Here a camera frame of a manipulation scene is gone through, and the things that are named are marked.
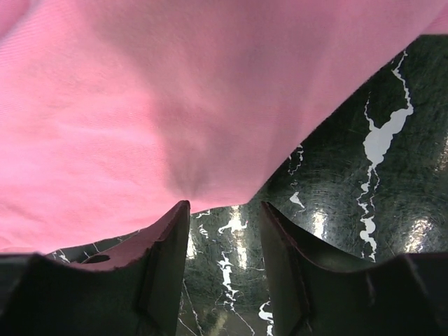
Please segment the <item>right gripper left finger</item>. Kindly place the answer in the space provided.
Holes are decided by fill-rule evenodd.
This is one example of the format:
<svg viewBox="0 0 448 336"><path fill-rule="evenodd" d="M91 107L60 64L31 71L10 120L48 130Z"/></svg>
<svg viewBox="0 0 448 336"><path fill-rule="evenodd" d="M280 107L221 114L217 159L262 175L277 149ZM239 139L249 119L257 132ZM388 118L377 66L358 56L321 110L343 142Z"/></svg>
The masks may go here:
<svg viewBox="0 0 448 336"><path fill-rule="evenodd" d="M174 335L190 205L82 263L1 255L2 335Z"/></svg>

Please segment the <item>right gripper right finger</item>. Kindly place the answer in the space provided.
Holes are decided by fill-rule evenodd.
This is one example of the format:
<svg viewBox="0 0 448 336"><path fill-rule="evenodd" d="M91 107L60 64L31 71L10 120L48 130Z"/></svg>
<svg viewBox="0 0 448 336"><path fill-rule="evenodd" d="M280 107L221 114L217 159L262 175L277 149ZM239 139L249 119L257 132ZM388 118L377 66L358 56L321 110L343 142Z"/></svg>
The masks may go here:
<svg viewBox="0 0 448 336"><path fill-rule="evenodd" d="M268 202L260 239L278 335L446 335L447 254L375 263L297 226Z"/></svg>

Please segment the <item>pink t shirt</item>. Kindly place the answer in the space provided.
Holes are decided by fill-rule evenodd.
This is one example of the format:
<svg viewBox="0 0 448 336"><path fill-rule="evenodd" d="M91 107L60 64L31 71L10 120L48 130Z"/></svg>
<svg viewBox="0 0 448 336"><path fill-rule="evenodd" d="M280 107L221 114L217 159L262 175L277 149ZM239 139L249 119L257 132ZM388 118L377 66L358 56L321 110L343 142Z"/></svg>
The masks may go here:
<svg viewBox="0 0 448 336"><path fill-rule="evenodd" d="M243 204L446 1L2 1L1 251Z"/></svg>

